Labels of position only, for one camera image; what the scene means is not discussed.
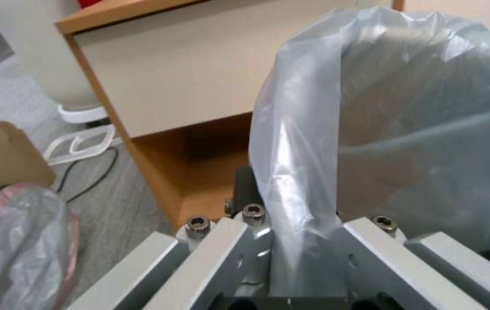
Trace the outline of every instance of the pink plastic bag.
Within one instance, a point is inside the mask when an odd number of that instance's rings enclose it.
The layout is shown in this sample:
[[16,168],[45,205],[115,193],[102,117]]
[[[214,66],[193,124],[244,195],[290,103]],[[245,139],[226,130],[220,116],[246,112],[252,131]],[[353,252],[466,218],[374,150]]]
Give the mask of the pink plastic bag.
[[50,189],[0,192],[0,309],[59,308],[71,288],[78,218]]

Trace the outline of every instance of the hex socket screw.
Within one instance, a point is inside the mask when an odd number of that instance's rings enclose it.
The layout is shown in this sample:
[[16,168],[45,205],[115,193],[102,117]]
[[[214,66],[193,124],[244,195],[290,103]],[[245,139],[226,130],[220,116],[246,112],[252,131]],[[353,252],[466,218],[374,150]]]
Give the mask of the hex socket screw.
[[210,220],[206,216],[194,215],[186,222],[186,234],[188,237],[201,240],[210,232]]
[[241,211],[243,222],[251,226],[262,225],[266,220],[266,210],[260,204],[248,204]]
[[384,215],[377,215],[371,218],[371,221],[377,225],[377,227],[381,228],[382,231],[385,233],[388,233],[389,235],[393,236],[396,233],[396,229],[398,229],[398,226],[396,225],[396,222],[394,220],[391,220],[390,217],[384,216]]

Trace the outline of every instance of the metal frame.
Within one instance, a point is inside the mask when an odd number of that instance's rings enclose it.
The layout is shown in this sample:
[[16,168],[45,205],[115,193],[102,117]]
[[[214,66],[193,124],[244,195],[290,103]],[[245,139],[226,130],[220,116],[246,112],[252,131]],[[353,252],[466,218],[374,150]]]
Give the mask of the metal frame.
[[367,218],[345,223],[339,242],[345,281],[355,299],[385,293],[406,309],[484,309]]
[[442,232],[411,239],[405,247],[490,309],[490,261]]
[[[234,220],[245,222],[243,220],[243,213],[237,214]],[[256,253],[256,258],[243,278],[241,286],[235,291],[234,296],[267,296],[270,282],[270,259],[274,233],[268,217],[260,221],[257,225],[249,227],[253,232],[253,251]]]
[[232,295],[256,258],[248,225],[221,219],[144,309],[207,309]]
[[68,310],[139,309],[186,257],[188,245],[154,232],[73,302]]

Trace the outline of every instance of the plastic bag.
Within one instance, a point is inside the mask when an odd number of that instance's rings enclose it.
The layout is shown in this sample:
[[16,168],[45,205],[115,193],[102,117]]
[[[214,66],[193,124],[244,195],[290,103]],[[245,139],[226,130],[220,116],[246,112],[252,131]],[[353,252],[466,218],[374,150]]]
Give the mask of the plastic bag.
[[279,50],[249,157],[276,234],[272,295],[343,294],[337,210],[490,249],[489,30],[438,13],[327,14]]
[[0,192],[0,309],[59,308],[78,249],[78,219],[54,192],[16,184]]

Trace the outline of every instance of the bolt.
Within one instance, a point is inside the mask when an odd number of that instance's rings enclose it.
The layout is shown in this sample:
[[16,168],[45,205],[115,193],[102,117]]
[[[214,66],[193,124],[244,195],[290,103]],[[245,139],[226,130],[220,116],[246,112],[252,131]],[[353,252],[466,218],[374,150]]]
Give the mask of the bolt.
[[264,223],[266,219],[266,210],[259,204],[248,204],[243,208],[243,222],[258,226]]
[[394,220],[391,220],[389,217],[384,216],[384,215],[377,215],[371,218],[371,221],[377,225],[377,227],[381,228],[382,231],[385,233],[390,234],[391,236],[394,237],[396,233],[396,223]]
[[225,198],[224,199],[224,213],[227,215],[232,214],[232,199],[231,198]]
[[201,240],[210,232],[210,220],[202,215],[194,215],[186,223],[188,237]]

